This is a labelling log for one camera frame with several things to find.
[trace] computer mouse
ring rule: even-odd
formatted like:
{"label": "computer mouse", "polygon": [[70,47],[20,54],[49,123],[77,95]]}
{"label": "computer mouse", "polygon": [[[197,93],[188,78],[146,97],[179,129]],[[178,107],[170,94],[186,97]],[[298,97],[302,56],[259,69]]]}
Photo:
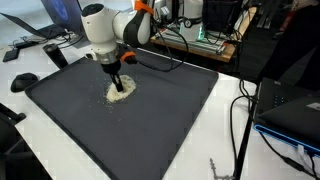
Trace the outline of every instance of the computer mouse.
{"label": "computer mouse", "polygon": [[32,73],[17,75],[11,84],[11,92],[17,93],[24,91],[27,87],[38,81],[38,77]]}

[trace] orange ring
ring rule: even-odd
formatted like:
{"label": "orange ring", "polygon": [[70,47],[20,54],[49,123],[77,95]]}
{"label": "orange ring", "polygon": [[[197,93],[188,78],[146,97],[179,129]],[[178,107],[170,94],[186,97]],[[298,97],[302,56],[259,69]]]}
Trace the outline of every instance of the orange ring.
{"label": "orange ring", "polygon": [[145,10],[147,11],[148,13],[150,13],[151,15],[153,15],[153,9],[149,6],[147,6],[146,4],[144,4],[142,1],[140,0],[136,0],[136,3],[134,5],[134,10]]}
{"label": "orange ring", "polygon": [[120,59],[121,61],[125,61],[127,57],[135,56],[135,55],[136,54],[133,51],[125,52]]}

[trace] white powder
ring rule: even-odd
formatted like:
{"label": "white powder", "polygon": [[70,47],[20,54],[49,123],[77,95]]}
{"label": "white powder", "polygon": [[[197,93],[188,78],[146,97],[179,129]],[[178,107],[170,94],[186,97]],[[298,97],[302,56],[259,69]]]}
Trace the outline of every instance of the white powder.
{"label": "white powder", "polygon": [[123,86],[122,92],[118,92],[116,86],[113,83],[108,88],[106,98],[111,103],[114,103],[121,99],[125,99],[136,89],[136,83],[128,75],[121,75],[120,79]]}

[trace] gray foam mat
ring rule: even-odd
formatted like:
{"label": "gray foam mat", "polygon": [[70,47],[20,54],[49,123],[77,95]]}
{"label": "gray foam mat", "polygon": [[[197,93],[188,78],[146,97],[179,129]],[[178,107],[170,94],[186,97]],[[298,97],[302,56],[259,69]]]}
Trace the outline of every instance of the gray foam mat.
{"label": "gray foam mat", "polygon": [[[168,67],[168,59],[137,51],[141,61]],[[218,73],[182,65],[169,73],[122,64],[137,89],[108,104],[111,79],[82,58],[26,90],[111,179],[161,179],[218,79]]]}

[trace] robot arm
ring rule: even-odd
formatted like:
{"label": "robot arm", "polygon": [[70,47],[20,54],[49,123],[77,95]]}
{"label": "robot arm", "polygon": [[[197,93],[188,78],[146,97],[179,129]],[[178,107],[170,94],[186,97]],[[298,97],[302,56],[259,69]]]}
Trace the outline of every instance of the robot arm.
{"label": "robot arm", "polygon": [[148,42],[153,3],[154,0],[137,0],[135,11],[130,13],[108,9],[101,4],[89,5],[82,11],[82,23],[92,49],[119,92],[123,87],[118,75],[121,63],[117,58],[116,38],[135,48]]}

